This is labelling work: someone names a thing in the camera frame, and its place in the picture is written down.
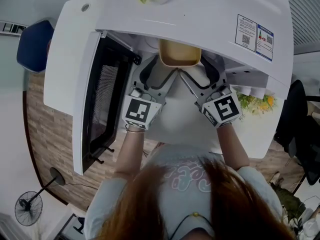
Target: qr code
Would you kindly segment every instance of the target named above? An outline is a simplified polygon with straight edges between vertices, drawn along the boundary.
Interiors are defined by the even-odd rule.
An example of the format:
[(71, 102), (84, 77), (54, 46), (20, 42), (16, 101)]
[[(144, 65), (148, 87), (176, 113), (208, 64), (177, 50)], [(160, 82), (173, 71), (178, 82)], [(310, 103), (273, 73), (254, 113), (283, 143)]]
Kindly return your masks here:
[(250, 37), (243, 34), (242, 35), (242, 42), (247, 45), (250, 45)]
[(269, 35), (266, 35), (266, 42), (269, 43), (270, 45), (272, 45), (273, 38)]

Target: hair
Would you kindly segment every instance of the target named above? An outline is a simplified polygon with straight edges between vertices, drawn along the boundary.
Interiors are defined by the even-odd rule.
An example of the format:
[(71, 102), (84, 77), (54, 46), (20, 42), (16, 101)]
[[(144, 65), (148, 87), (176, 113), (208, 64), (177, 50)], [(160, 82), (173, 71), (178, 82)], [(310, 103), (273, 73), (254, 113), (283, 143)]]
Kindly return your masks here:
[[(219, 162), (204, 160), (202, 165), (211, 182), (210, 222), (214, 239), (294, 239), (249, 183)], [(97, 239), (170, 238), (158, 201), (165, 172), (165, 167), (146, 166), (128, 182)]]

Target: black fan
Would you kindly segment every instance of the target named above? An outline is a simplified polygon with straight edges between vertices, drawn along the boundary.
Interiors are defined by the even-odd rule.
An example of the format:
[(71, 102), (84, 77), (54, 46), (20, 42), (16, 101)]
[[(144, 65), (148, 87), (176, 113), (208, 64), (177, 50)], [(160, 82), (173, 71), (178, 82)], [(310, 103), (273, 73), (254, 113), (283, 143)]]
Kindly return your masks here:
[(52, 180), (45, 185), (40, 191), (28, 191), (23, 193), (15, 203), (14, 213), (16, 220), (23, 226), (31, 226), (37, 222), (42, 212), (42, 199), (40, 193), (44, 191), (51, 183), (56, 182), (63, 186), (66, 184), (64, 177), (61, 173), (51, 167), (50, 174)]

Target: beige container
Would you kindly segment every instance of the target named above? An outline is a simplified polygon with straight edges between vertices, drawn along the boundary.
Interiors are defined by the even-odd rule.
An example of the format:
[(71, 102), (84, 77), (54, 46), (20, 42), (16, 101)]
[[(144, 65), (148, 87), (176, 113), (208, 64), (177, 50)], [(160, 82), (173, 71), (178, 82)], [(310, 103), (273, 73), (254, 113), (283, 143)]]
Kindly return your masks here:
[(159, 39), (159, 54), (168, 67), (192, 67), (201, 59), (201, 49), (190, 45)]

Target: t-shirt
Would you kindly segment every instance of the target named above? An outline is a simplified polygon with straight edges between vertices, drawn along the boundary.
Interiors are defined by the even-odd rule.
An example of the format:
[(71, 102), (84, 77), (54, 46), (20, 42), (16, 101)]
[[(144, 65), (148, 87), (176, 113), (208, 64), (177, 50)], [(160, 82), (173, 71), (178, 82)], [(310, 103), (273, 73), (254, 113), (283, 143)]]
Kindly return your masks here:
[[(168, 168), (159, 194), (159, 207), (168, 235), (171, 236), (179, 223), (194, 212), (210, 221), (211, 183), (200, 159), (207, 158), (211, 161), (223, 162), (222, 156), (187, 145), (164, 145), (154, 150), (149, 156), (147, 163)], [(251, 184), (270, 207), (272, 213), (277, 218), (281, 218), (280, 201), (260, 172), (249, 166), (242, 167), (237, 172), (232, 168), (229, 169), (240, 179)], [(123, 178), (106, 179), (101, 183), (84, 221), (84, 234), (87, 240), (98, 236), (104, 221), (113, 212), (126, 183), (127, 181)], [(180, 225), (173, 240), (183, 238), (196, 228), (202, 228), (209, 235), (214, 236), (213, 229), (203, 217), (189, 216)]]

